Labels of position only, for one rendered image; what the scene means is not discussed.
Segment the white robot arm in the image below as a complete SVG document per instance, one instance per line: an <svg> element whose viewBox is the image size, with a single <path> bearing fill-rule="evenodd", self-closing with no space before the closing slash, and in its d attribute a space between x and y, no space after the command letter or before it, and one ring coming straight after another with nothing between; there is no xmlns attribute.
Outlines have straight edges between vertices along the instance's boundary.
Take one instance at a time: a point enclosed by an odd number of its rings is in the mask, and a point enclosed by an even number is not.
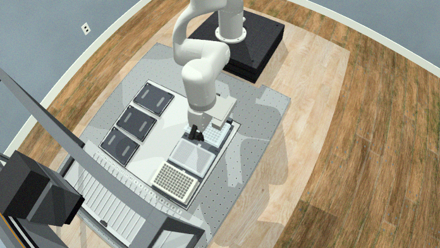
<svg viewBox="0 0 440 248"><path fill-rule="evenodd" d="M219 17L216 37L221 42L187 39L189 21L215 11ZM229 46L225 43L241 42L247 35L242 20L246 20L243 0L190 0L173 29L173 58L184 66L181 76L188 104L194 111L214 117L212 127L219 131L237 105L237 99L216 95L215 81L230 58Z"/></svg>

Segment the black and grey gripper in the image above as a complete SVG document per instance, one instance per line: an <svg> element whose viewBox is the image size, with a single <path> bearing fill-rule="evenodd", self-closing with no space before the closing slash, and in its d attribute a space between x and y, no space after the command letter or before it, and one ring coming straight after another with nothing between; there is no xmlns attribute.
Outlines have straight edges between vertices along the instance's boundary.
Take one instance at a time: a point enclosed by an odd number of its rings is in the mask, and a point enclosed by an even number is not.
<svg viewBox="0 0 440 248"><path fill-rule="evenodd" d="M188 117L189 127L192 128L188 136L188 139L190 140L196 139L198 141L201 140L203 142L204 135L202 135L202 133L207 128L208 124L211 122L213 117L205 114L204 112L194 111L190 106L188 106L187 117ZM197 130L199 130L200 133L197 132Z"/></svg>

